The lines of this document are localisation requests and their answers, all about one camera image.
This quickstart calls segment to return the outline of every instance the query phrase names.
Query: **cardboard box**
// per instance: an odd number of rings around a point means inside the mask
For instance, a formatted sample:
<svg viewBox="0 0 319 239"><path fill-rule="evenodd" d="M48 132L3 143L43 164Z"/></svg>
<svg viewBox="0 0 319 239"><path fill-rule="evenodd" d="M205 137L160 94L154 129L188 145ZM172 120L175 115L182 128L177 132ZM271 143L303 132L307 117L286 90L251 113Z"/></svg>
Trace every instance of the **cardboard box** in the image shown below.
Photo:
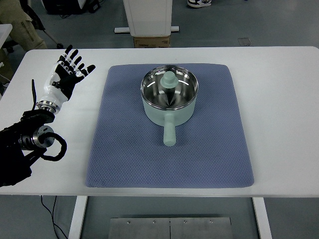
<svg viewBox="0 0 319 239"><path fill-rule="evenodd" d="M170 47L170 36L134 37L135 48Z"/></svg>

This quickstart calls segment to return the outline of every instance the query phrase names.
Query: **shoe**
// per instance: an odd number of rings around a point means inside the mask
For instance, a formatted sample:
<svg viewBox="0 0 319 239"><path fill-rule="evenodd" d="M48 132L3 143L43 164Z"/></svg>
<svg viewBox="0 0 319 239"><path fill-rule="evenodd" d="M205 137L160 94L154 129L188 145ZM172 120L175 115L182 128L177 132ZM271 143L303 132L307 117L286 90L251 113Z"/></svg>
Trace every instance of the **shoe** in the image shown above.
<svg viewBox="0 0 319 239"><path fill-rule="evenodd" d="M210 6L211 0L187 0L187 4L194 8Z"/></svg>

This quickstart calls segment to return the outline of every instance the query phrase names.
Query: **mint green saucepan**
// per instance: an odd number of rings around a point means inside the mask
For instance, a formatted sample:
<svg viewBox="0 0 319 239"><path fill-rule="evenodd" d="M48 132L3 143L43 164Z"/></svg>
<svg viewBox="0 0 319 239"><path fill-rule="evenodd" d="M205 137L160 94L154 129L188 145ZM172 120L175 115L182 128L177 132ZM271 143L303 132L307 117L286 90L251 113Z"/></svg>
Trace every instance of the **mint green saucepan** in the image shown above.
<svg viewBox="0 0 319 239"><path fill-rule="evenodd" d="M142 80L145 113L152 122L164 127L166 146L176 143L175 126L185 123L193 115L197 91L196 77L180 66L156 67Z"/></svg>

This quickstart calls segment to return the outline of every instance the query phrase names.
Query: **gray floor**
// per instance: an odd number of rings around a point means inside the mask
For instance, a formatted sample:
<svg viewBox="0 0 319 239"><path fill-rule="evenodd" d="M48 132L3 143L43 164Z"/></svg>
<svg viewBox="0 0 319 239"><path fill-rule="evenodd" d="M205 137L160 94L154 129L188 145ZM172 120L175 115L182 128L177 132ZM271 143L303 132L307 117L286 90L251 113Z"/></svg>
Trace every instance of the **gray floor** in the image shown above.
<svg viewBox="0 0 319 239"><path fill-rule="evenodd" d="M94 14L62 19L48 15L40 1L32 8L43 24L64 46L75 48L133 48L129 34L114 34L114 27L127 27L122 1L105 0ZM171 47L238 46L249 37L252 46L319 47L319 1L304 0L213 0L211 7L191 9L186 0L174 0ZM42 32L48 45L55 44ZM15 47L9 55L17 69L24 51ZM44 197L52 208L54 197ZM265 199L274 239L319 238L319 199ZM56 223L68 234L75 197L58 197ZM234 238L256 238L256 223L249 199L194 198L89 198L82 238L107 238L111 217L212 216L234 219ZM50 214L39 196L0 196L0 238L55 238Z"/></svg>

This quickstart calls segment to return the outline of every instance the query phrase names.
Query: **lid knob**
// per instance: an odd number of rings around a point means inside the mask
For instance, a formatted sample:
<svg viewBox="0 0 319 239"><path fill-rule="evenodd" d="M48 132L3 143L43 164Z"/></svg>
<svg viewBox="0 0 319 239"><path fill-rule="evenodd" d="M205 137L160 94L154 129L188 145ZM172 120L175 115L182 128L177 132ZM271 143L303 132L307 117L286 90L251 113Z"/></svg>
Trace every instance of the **lid knob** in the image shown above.
<svg viewBox="0 0 319 239"><path fill-rule="evenodd" d="M173 71L166 71L160 80L160 84L167 89L175 88L178 85L178 78Z"/></svg>

